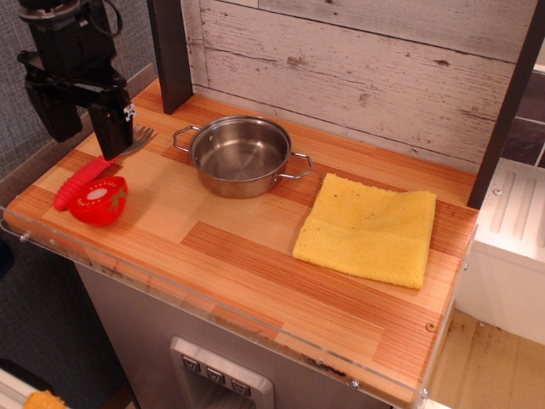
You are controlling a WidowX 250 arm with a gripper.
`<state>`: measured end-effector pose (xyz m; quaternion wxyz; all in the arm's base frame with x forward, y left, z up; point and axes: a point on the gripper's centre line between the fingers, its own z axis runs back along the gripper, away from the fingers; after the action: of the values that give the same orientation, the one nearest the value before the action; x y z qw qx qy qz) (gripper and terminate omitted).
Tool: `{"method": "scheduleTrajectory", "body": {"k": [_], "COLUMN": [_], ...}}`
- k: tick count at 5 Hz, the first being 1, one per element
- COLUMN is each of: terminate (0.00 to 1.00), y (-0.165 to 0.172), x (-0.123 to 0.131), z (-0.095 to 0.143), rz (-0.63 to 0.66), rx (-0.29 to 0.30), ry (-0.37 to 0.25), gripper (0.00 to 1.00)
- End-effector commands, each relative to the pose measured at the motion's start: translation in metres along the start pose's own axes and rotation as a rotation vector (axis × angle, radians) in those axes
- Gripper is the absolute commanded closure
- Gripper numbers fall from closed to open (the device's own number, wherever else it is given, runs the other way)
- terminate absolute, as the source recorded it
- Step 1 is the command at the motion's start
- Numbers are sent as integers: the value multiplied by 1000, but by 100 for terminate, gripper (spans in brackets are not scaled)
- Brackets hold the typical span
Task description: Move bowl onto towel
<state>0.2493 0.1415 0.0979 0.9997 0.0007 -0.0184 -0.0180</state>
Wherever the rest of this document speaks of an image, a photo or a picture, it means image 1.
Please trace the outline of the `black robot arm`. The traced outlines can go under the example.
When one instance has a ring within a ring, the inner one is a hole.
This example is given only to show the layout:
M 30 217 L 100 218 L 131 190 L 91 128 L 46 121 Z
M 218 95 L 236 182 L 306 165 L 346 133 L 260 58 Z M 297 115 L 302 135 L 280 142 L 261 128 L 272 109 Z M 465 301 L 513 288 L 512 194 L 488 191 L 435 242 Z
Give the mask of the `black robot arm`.
M 22 1 L 19 16 L 35 50 L 17 60 L 26 68 L 28 97 L 46 130 L 58 142 L 82 131 L 78 113 L 89 113 L 102 155 L 111 160 L 133 143 L 134 106 L 127 81 L 112 65 L 114 39 L 123 19 L 110 26 L 110 1 Z

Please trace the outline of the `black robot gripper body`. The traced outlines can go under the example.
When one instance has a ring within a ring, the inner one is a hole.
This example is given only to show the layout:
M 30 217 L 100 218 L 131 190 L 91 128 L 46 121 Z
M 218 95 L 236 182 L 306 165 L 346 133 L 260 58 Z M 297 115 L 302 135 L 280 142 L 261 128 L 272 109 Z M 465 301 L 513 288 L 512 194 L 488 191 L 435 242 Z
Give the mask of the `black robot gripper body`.
M 123 30 L 120 11 L 112 12 L 114 27 L 105 8 L 20 8 L 36 46 L 17 56 L 26 68 L 25 84 L 55 87 L 70 102 L 127 95 L 125 78 L 112 67 L 114 38 Z

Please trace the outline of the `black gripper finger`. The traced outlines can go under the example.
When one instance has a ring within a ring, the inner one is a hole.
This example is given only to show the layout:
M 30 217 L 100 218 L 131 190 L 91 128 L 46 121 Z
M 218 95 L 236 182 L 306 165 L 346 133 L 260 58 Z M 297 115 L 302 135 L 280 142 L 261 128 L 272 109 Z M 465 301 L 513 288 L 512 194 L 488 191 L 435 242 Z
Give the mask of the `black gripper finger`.
M 134 104 L 127 95 L 92 95 L 87 110 L 106 160 L 112 160 L 133 144 Z
M 49 135 L 64 142 L 82 130 L 76 106 L 58 93 L 58 89 L 26 83 L 26 93 Z

